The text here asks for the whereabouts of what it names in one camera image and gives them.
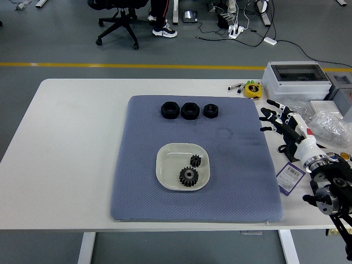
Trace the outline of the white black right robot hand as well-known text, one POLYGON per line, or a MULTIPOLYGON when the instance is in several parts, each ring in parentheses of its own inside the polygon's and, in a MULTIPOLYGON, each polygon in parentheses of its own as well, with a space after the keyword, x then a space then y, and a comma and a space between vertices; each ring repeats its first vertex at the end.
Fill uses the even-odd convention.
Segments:
POLYGON ((290 162, 300 161, 308 172, 318 166, 327 165, 327 154, 317 146, 316 138, 302 116, 276 101, 267 100, 267 103, 277 107, 278 111, 261 108, 264 116, 260 120, 273 125, 263 127, 261 131, 272 130, 283 135, 286 144, 284 153, 290 162))

